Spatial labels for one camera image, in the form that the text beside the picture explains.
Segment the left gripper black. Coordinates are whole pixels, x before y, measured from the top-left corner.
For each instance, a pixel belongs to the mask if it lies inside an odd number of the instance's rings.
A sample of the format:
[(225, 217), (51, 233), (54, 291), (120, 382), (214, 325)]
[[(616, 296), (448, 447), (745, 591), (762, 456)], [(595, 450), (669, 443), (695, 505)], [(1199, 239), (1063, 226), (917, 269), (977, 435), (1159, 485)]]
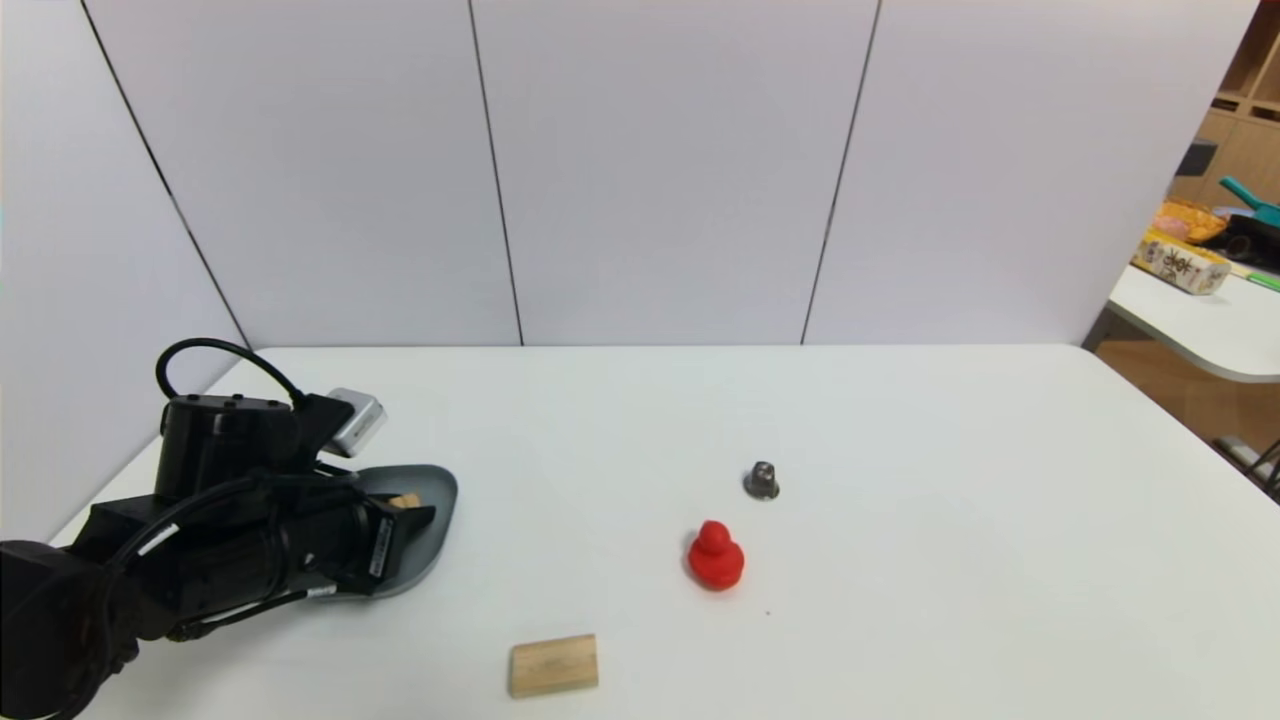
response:
[(434, 505), (415, 493), (335, 495), (283, 516), (282, 592), (371, 597), (389, 580), (417, 580), (430, 568)]

